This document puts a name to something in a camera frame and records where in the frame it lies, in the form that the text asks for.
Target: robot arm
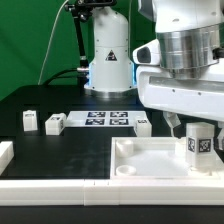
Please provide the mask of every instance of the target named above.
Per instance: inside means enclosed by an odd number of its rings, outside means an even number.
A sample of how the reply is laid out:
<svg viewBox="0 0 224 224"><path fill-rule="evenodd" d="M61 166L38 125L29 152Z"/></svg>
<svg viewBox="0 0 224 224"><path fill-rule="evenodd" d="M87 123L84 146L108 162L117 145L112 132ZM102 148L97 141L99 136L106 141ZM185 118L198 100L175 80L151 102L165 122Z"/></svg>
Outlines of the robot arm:
<svg viewBox="0 0 224 224"><path fill-rule="evenodd" d="M133 55L143 105L223 124L224 0L139 0L139 9L157 35Z"/></svg>

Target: silver metal part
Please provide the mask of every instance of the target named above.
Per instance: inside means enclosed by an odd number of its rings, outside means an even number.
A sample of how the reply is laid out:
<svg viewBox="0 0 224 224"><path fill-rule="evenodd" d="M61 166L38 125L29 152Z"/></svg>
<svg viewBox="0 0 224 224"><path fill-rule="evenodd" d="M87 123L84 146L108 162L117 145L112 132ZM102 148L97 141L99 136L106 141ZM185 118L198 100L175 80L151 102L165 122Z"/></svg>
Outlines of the silver metal part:
<svg viewBox="0 0 224 224"><path fill-rule="evenodd" d="M200 68L218 62L213 50L224 44L224 23L200 29L157 33L161 50L161 67L174 78L200 77Z"/></svg>
<svg viewBox="0 0 224 224"><path fill-rule="evenodd" d="M89 68L88 67L87 68L80 67L80 68L77 68L77 72L79 72L79 73L89 73Z"/></svg>
<svg viewBox="0 0 224 224"><path fill-rule="evenodd" d="M137 95L137 89L133 88L123 92L101 92L101 91L96 91L94 89L85 89L85 94L94 96L94 97L104 98L104 99L118 99L118 98L123 98L127 96Z"/></svg>

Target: black panel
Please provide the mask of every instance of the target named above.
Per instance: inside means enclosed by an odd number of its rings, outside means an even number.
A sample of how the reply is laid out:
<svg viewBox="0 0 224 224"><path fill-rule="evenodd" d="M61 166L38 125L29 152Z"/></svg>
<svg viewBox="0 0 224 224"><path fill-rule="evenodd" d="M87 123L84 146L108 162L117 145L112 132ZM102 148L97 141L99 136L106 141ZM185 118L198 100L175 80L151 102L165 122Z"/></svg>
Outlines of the black panel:
<svg viewBox="0 0 224 224"><path fill-rule="evenodd" d="M151 52L149 48L144 47L138 50L137 58L140 63L151 63Z"/></svg>

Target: black cable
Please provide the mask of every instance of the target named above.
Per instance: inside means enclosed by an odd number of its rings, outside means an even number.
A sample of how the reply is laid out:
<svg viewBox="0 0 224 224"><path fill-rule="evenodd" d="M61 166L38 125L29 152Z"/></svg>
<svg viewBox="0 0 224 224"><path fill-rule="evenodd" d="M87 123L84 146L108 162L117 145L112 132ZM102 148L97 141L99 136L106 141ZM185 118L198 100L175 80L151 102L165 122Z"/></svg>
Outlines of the black cable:
<svg viewBox="0 0 224 224"><path fill-rule="evenodd" d="M70 72L77 72L77 69L76 68L71 68L71 69L66 69L66 70L63 70L63 71L60 71L58 73L56 73L55 75L53 75L51 78L47 79L43 85L44 86L47 86L51 81L53 81L54 79L56 78L60 78L59 76L61 75L64 75L66 73L70 73Z"/></svg>
<svg viewBox="0 0 224 224"><path fill-rule="evenodd" d="M44 84L43 85L45 85L45 86L47 86L48 84L50 84L53 80L55 80L55 79L72 79L72 78L77 78L77 76L75 76L75 75L71 75L71 76L63 76L63 77L55 77L55 78L51 78L51 79L49 79L48 80L48 82L46 81L46 84L45 84L45 82L44 82Z"/></svg>

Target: white robot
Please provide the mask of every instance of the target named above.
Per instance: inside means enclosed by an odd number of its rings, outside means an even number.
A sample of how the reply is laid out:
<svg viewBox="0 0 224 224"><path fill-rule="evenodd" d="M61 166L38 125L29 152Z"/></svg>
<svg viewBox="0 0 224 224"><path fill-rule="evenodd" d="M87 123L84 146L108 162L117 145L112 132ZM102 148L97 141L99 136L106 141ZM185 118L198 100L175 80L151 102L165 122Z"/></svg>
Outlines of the white robot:
<svg viewBox="0 0 224 224"><path fill-rule="evenodd" d="M157 39L133 53L138 93L145 107L164 111L171 130L177 113L224 128L223 10L224 0L139 0Z"/></svg>
<svg viewBox="0 0 224 224"><path fill-rule="evenodd" d="M128 57L128 21L110 7L93 11L95 57L85 92L103 98L136 93L134 64Z"/></svg>
<svg viewBox="0 0 224 224"><path fill-rule="evenodd" d="M136 94L134 64L128 56L128 21L109 6L116 0L76 0L66 4L72 13L80 51L79 72L89 73L84 86L88 95L103 98L120 98ZM80 21L93 17L95 57L88 64L85 55Z"/></svg>

